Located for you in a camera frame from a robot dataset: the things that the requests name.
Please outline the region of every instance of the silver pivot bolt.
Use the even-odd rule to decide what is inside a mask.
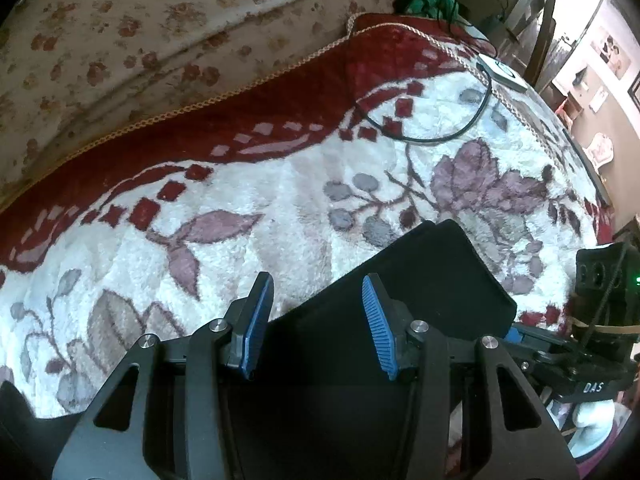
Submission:
[[[212,332],[222,332],[223,330],[226,330],[226,327],[228,326],[229,323],[227,323],[225,319],[219,317],[209,323],[209,330]]]
[[[153,334],[144,334],[138,339],[141,348],[149,348],[156,344],[158,338]]]
[[[414,319],[409,327],[413,332],[422,334],[424,332],[427,332],[427,330],[429,329],[429,324],[421,319]]]
[[[492,335],[484,336],[481,339],[481,341],[482,341],[482,346],[484,346],[485,348],[493,349],[493,348],[497,348],[498,346],[498,340]]]

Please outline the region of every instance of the floral blanket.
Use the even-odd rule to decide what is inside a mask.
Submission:
[[[520,319],[563,323],[575,252],[604,224],[556,117],[494,82],[459,139],[383,136],[456,131],[486,81],[431,20],[351,25],[291,69],[88,146],[0,214],[0,380],[38,416],[82,410],[142,333],[191,333],[260,270],[277,317],[423,220],[462,225]]]

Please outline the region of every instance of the picture frame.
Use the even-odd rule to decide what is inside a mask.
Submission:
[[[640,110],[640,73],[634,79],[631,87],[628,90],[631,100],[636,105],[636,108]]]

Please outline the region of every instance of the blue gripper pad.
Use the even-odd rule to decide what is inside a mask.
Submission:
[[[273,278],[268,272],[260,272],[244,304],[244,308],[253,307],[251,319],[244,332],[242,361],[239,367],[245,379],[251,377],[260,357],[272,305]]]
[[[386,296],[379,277],[374,274],[365,276],[364,280],[362,280],[362,304],[364,306],[364,312],[367,315],[367,321],[369,322],[373,344],[376,346],[380,367],[388,374],[389,380],[394,381],[398,376],[399,369],[398,359],[396,358],[396,340],[386,318],[383,303],[378,297],[379,292],[382,292]]]

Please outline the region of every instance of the green fabric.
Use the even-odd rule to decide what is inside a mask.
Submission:
[[[402,14],[453,21],[460,17],[455,0],[411,0]]]

